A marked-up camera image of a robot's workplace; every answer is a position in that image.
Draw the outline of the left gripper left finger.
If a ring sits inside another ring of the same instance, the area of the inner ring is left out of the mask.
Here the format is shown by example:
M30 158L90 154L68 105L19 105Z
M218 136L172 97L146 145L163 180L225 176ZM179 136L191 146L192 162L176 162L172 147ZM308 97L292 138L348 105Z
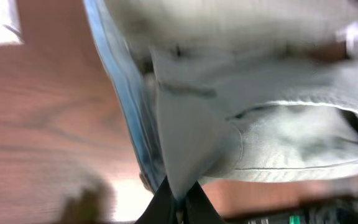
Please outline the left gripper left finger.
M167 178L164 178L145 212L135 224L177 224L176 201Z

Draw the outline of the grey-green shorts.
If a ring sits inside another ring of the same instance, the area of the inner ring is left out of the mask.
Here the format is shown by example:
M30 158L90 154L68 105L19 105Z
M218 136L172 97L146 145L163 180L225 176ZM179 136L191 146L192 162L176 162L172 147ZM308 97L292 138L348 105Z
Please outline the grey-green shorts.
M358 175L358 1L86 1L142 181Z

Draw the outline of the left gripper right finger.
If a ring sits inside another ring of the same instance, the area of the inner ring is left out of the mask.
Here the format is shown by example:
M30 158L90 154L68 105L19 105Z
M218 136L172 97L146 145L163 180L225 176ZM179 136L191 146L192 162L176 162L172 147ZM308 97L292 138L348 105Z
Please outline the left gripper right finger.
M184 224L225 224L198 182L188 191L184 203Z

